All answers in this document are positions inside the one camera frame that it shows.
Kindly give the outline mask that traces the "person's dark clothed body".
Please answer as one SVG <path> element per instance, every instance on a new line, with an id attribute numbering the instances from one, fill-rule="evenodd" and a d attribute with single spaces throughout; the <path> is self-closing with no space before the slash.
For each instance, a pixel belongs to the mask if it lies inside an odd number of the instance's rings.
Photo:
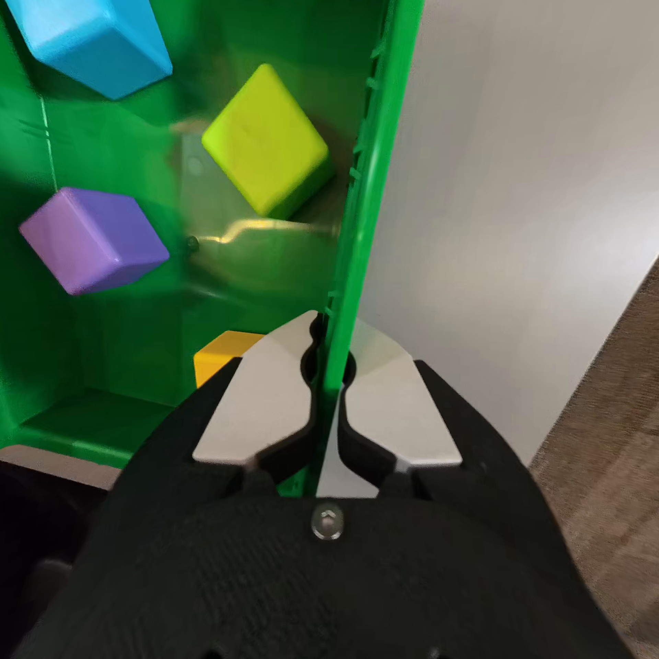
<path id="1" fill-rule="evenodd" d="M 1 657 L 67 584 L 107 491 L 1 462 Z"/>

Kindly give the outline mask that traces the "yellow cube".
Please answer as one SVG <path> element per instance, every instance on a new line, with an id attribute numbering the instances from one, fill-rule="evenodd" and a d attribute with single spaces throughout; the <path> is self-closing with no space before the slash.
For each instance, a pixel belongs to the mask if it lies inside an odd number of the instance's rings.
<path id="1" fill-rule="evenodd" d="M 226 331 L 199 350 L 193 357 L 196 387 L 201 388 L 232 359 L 242 357 L 263 334 Z"/>

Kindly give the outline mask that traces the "lime green cube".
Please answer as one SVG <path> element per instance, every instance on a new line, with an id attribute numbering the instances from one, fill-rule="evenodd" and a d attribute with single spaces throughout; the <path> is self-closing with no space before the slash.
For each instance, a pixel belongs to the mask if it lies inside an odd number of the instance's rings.
<path id="1" fill-rule="evenodd" d="M 290 219 L 335 172 L 325 140 L 268 63 L 253 72 L 201 142 L 261 218 Z"/>

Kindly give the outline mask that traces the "purple cube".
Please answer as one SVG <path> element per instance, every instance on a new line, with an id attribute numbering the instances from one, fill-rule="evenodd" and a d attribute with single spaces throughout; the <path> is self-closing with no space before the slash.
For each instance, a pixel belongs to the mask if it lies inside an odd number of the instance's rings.
<path id="1" fill-rule="evenodd" d="M 19 231 L 72 296 L 133 284 L 170 257 L 138 202 L 124 194 L 62 187 Z"/>

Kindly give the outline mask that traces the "blue cube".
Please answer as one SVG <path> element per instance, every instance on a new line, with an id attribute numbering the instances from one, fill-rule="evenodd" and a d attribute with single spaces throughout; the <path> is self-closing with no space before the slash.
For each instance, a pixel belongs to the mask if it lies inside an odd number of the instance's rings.
<path id="1" fill-rule="evenodd" d="M 149 1 L 6 1 L 38 62 L 120 100 L 172 75 Z"/>

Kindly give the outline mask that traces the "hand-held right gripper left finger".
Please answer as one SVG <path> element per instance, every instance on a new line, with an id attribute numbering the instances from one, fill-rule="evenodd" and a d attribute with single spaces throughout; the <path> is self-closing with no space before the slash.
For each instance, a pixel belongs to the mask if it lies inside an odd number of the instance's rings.
<path id="1" fill-rule="evenodd" d="M 200 436 L 195 462 L 260 469 L 276 484 L 307 466 L 317 432 L 318 345 L 324 316 L 309 310 L 240 358 Z"/>

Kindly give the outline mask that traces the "green plastic bin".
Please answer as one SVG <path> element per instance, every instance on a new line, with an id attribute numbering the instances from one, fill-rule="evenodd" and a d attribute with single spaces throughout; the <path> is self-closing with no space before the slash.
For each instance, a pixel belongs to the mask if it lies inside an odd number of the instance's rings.
<path id="1" fill-rule="evenodd" d="M 324 316 L 321 429 L 341 387 L 424 1 L 150 1 L 172 75 L 109 100 L 29 53 L 1 2 L 1 447 L 109 467 L 195 389 L 227 330 Z M 334 176 L 259 217 L 202 146 L 270 64 Z M 68 294 L 22 237 L 60 188 L 133 197 L 169 251 L 133 284 Z"/>

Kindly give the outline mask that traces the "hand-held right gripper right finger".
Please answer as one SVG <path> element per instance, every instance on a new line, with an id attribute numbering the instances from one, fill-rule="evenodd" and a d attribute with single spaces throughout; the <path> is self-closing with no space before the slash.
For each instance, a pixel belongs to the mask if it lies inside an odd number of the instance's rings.
<path id="1" fill-rule="evenodd" d="M 461 456 L 411 355 L 357 320 L 339 400 L 337 452 L 373 487 L 395 473 L 461 466 Z"/>

